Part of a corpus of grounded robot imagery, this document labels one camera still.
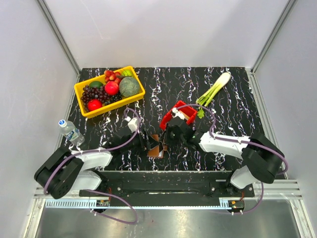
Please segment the brown leather card holder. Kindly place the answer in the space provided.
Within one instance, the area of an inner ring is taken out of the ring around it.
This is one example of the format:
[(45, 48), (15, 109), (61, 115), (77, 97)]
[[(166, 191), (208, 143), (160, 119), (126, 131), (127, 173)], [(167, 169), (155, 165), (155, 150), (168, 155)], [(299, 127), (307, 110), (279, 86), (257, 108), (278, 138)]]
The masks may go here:
[(159, 140), (159, 136), (157, 134), (150, 135), (147, 145), (147, 157), (161, 159), (165, 151), (167, 151), (167, 146)]

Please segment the red plastic card box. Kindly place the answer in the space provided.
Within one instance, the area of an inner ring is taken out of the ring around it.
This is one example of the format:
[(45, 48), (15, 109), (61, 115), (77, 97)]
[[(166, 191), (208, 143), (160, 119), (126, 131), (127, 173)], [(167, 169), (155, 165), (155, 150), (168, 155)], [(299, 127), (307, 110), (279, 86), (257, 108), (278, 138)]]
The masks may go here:
[(182, 107), (186, 105), (183, 101), (178, 101), (173, 108), (163, 117), (159, 127), (162, 130), (166, 130), (167, 125), (174, 118), (180, 118), (186, 122), (187, 125), (192, 125), (195, 121), (197, 111), (190, 106)]

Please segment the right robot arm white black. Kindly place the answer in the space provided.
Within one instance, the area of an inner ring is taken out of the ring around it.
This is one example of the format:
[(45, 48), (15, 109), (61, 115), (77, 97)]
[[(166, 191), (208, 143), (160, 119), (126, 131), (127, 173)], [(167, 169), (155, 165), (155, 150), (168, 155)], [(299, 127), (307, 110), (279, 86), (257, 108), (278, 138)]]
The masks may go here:
[(196, 151), (221, 153), (243, 160), (244, 166), (234, 170), (225, 184), (231, 196), (237, 196), (243, 188), (257, 181), (272, 184), (284, 159), (282, 152), (262, 134), (234, 137), (193, 130), (180, 117), (161, 122), (160, 128), (167, 145), (182, 143)]

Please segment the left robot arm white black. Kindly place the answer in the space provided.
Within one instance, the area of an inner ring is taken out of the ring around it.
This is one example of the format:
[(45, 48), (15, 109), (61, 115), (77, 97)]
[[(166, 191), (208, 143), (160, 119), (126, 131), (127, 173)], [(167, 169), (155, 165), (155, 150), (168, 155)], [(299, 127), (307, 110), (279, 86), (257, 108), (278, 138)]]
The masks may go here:
[(146, 130), (122, 129), (105, 149), (79, 152), (61, 146), (35, 172), (34, 180), (44, 189), (44, 194), (54, 199), (60, 199), (72, 190), (85, 189), (102, 196), (107, 191), (107, 183), (93, 169), (107, 167), (116, 156), (134, 148), (141, 151), (150, 148)]

